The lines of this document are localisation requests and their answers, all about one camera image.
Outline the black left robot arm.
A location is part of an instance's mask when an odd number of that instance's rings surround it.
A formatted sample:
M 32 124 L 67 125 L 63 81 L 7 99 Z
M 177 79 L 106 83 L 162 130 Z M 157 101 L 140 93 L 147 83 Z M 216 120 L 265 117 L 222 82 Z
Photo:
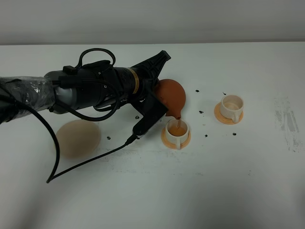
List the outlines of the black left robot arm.
M 56 114 L 72 113 L 85 119 L 80 109 L 93 107 L 103 112 L 90 121 L 111 117 L 118 109 L 131 104 L 141 114 L 165 106 L 153 93 L 158 76 L 170 60 L 166 51 L 132 67 L 116 67 L 115 56 L 76 66 L 64 66 L 43 77 L 2 77 L 0 80 L 0 120 L 8 122 L 30 115 L 32 111 L 49 110 Z

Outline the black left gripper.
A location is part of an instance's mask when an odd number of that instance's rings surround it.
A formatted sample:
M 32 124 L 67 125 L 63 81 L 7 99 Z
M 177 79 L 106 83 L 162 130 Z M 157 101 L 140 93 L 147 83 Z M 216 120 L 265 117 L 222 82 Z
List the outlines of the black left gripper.
M 115 67 L 114 70 L 122 85 L 119 107 L 136 101 L 142 102 L 147 91 L 153 91 L 158 82 L 158 76 L 165 63 L 170 59 L 171 56 L 166 51 L 161 51 L 130 68 Z

